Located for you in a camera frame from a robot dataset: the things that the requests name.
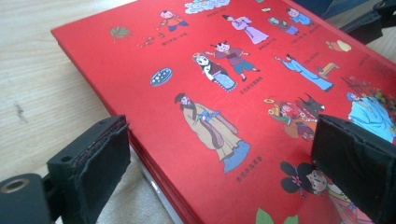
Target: child figure illustration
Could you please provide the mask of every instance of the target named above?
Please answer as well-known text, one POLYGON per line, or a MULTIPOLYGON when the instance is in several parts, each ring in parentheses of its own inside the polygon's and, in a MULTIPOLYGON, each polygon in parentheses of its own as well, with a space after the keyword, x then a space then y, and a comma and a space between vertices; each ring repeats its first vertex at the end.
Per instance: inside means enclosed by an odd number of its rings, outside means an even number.
POLYGON ((298 166, 292 166, 288 162, 282 161, 280 163, 280 169, 288 175, 280 183, 286 192, 294 193, 299 191, 301 196, 305 198, 304 190, 319 195, 327 189, 332 204, 340 215, 341 223, 374 224, 331 180, 321 171, 316 170, 313 165, 302 162, 298 166))
POLYGON ((192 59, 198 63, 206 77, 221 86, 225 91, 232 91, 236 83, 228 76, 227 71, 219 64, 211 62, 204 54, 194 53, 192 59))
POLYGON ((186 23, 183 19, 181 19, 178 15, 174 14, 171 11, 165 10, 161 12, 161 17, 163 18, 163 21, 161 22, 160 26, 157 27, 157 30, 159 30, 162 26, 167 25, 169 31, 175 31, 176 28, 180 26, 188 26, 189 24, 186 23))
POLYGON ((242 58, 243 55, 249 55, 248 53, 241 49, 231 48, 231 46, 227 44, 227 41, 224 43, 218 43, 216 46, 212 45, 212 47, 215 47, 216 52, 212 53, 207 51, 205 54, 213 55, 217 59, 228 59, 228 62, 233 67, 233 70, 242 77, 242 81, 247 80, 244 70, 253 70, 255 72, 261 71, 260 69, 255 68, 252 63, 249 63, 244 58, 242 58))

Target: black clamp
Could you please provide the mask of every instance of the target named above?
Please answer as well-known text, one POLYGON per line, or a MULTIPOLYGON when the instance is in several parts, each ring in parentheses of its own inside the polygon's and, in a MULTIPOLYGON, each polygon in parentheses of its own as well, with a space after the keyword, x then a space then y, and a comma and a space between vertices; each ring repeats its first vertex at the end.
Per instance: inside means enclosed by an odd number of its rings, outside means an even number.
POLYGON ((125 116, 101 120, 48 162, 0 182, 0 222, 94 224, 130 161, 125 116))
POLYGON ((374 223, 396 223, 395 145, 350 120, 320 114, 311 159, 374 223))
POLYGON ((373 6, 373 10, 340 28, 363 44, 382 36, 382 29, 396 25, 396 0, 384 0, 373 6))

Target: illustrated book cover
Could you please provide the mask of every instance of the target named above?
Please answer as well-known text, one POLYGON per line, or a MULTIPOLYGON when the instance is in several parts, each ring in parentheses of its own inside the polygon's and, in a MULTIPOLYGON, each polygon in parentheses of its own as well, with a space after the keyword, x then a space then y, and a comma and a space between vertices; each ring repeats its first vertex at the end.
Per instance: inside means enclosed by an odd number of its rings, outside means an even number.
POLYGON ((396 144, 396 65, 303 7, 138 0, 52 33, 186 223, 372 223, 310 153, 318 114, 396 144))

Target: light wood surface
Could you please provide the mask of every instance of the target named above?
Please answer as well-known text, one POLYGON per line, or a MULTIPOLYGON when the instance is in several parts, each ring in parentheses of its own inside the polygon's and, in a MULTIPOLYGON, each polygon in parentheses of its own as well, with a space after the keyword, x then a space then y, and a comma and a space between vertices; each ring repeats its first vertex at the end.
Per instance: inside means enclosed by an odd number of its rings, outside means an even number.
MULTIPOLYGON (((0 181, 44 176, 46 162, 109 115, 50 30, 131 1, 0 1, 0 181)), ((357 11, 329 19, 341 26, 357 11)), ((396 28, 368 46, 396 62, 396 28)), ((172 222, 136 157, 98 223, 172 222)))

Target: cartoon figure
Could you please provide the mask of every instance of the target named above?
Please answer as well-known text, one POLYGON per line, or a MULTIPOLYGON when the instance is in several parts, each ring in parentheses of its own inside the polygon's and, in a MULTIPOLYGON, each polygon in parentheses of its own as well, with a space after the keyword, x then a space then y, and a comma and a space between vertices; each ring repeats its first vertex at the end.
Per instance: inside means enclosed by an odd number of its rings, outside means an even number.
POLYGON ((157 30, 159 30, 162 26, 167 25, 169 31, 175 31, 177 26, 188 26, 189 24, 186 23, 183 19, 181 19, 178 15, 172 13, 171 11, 165 10, 161 12, 161 17, 163 18, 163 21, 161 22, 161 25, 157 27, 157 30))
POLYGON ((274 106, 268 110, 268 114, 282 124, 288 136, 292 138, 301 136, 306 142, 314 140, 316 119, 310 119, 297 105, 290 102, 281 102, 279 105, 271 99, 266 99, 264 102, 274 103, 274 106))
POLYGON ((232 91, 236 83, 228 77, 227 71, 219 64, 212 63, 204 54, 195 53, 192 59, 201 66, 209 80, 218 83, 225 91, 232 91))
POLYGON ((323 91, 327 92, 332 89, 333 84, 331 82, 320 78, 317 74, 314 74, 308 69, 306 69, 300 63, 298 63, 294 58, 292 58, 289 54, 286 55, 287 62, 281 60, 278 57, 275 57, 275 59, 281 61, 289 70, 300 73, 303 77, 305 77, 312 83, 316 84, 323 91))
POLYGON ((227 41, 224 43, 218 43, 215 47, 216 52, 207 51, 206 54, 213 55, 215 58, 223 59, 227 58, 233 70, 242 77, 242 81, 246 81, 247 77, 244 74, 245 70, 253 70, 255 72, 260 72, 260 69, 254 67, 252 63, 247 62, 242 58, 243 55, 249 55, 248 53, 242 51, 241 49, 232 49, 227 41))
POLYGON ((221 114, 204 105, 194 103, 185 93, 175 98, 180 103, 184 119, 209 149, 216 150, 224 162, 224 174, 235 169, 248 154, 250 145, 236 136, 237 129, 221 114))
POLYGON ((348 52, 352 50, 352 47, 350 47, 350 45, 343 42, 342 40, 337 40, 336 42, 326 41, 326 44, 329 49, 333 49, 336 51, 348 52))
POLYGON ((222 17, 225 20, 230 21, 233 25, 233 28, 235 28, 236 30, 244 30, 245 33, 247 33, 247 36, 253 42, 253 44, 258 44, 268 37, 267 34, 257 30, 256 28, 251 27, 251 20, 248 17, 240 17, 238 19, 234 19, 233 17, 227 15, 222 15, 222 17))
POLYGON ((280 20, 275 17, 271 17, 270 19, 268 19, 268 21, 271 24, 273 24, 274 26, 276 26, 277 28, 279 28, 279 30, 284 31, 290 35, 297 35, 299 32, 295 26, 288 24, 284 20, 280 20))
POLYGON ((313 23, 311 19, 309 19, 303 13, 300 13, 299 11, 297 11, 294 8, 288 8, 288 9, 286 9, 286 11, 288 12, 291 20, 296 23, 299 22, 302 25, 307 25, 307 26, 310 26, 313 23))
POLYGON ((352 102, 348 119, 363 129, 393 142, 393 138, 396 136, 395 127, 387 110, 375 97, 360 98, 358 95, 348 92, 346 98, 352 102))
POLYGON ((329 197, 341 218, 343 224, 374 223, 368 218, 331 180, 314 166, 302 162, 298 166, 292 166, 286 161, 280 163, 280 169, 288 175, 281 180, 282 188, 288 193, 299 191, 306 199, 304 190, 319 195, 324 190, 329 191, 329 197))

